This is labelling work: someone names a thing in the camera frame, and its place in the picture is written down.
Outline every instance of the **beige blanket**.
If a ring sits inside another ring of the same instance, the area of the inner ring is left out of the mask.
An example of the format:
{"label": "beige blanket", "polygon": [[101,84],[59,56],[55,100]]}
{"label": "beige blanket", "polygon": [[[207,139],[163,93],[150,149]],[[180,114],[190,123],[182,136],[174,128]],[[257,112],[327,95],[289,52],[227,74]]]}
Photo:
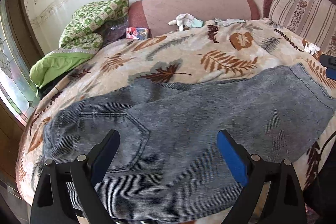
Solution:
{"label": "beige blanket", "polygon": [[[84,98],[102,95],[143,77],[155,82],[200,83],[231,78],[250,78],[267,68],[301,62],[329,95],[336,97],[336,81],[326,77],[318,59],[304,52],[308,41],[293,32],[274,26],[267,18],[235,23],[229,27],[206,22],[202,28],[174,32],[144,41],[124,39],[100,50],[94,58],[63,78],[40,102],[22,136],[16,163],[17,186],[31,205],[41,172],[43,128],[60,109]],[[336,131],[336,118],[313,147],[295,163],[302,189],[322,168],[333,141],[324,150],[317,167],[318,151]],[[264,198],[255,213],[260,213]],[[221,223],[228,209],[196,220]]]}

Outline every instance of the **plastic bag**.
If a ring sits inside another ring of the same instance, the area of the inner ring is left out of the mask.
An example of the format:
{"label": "plastic bag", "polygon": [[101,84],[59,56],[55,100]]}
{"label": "plastic bag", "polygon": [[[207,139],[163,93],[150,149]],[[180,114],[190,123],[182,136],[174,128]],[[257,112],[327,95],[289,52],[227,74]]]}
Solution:
{"label": "plastic bag", "polygon": [[120,38],[126,38],[126,28],[128,27],[128,17],[120,20],[108,20],[95,32],[103,37],[102,48]]}

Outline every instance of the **green fabric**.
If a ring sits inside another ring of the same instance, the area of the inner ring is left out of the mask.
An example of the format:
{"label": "green fabric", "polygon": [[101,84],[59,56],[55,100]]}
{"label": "green fabric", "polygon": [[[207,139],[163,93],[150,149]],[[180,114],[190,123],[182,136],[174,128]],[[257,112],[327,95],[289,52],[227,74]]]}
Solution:
{"label": "green fabric", "polygon": [[91,59],[92,56],[82,52],[60,52],[45,56],[31,68],[30,79],[38,88],[42,88],[64,72]]}
{"label": "green fabric", "polygon": [[31,81],[42,88],[56,77],[91,59],[100,49],[103,38],[94,33],[108,20],[128,15],[129,0],[107,0],[80,7],[65,27],[59,49],[50,52],[31,67]]}

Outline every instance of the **window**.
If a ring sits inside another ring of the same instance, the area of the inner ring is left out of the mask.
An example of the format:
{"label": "window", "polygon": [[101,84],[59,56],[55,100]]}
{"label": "window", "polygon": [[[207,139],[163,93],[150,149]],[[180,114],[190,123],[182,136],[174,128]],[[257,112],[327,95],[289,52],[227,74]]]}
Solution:
{"label": "window", "polygon": [[0,98],[24,126],[38,105],[36,86],[16,47],[7,18],[5,0],[0,1]]}

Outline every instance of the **gray cloth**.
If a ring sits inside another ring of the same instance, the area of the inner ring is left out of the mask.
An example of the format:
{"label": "gray cloth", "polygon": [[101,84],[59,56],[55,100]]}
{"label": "gray cloth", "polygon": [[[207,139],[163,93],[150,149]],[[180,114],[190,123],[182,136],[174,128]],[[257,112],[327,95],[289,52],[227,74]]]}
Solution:
{"label": "gray cloth", "polygon": [[181,223],[222,211],[240,194],[216,147],[218,131],[264,160],[295,161],[326,128],[335,104],[301,64],[196,85],[140,79],[61,110],[44,128],[43,155],[74,160],[116,129],[119,150],[95,187],[109,214]]}

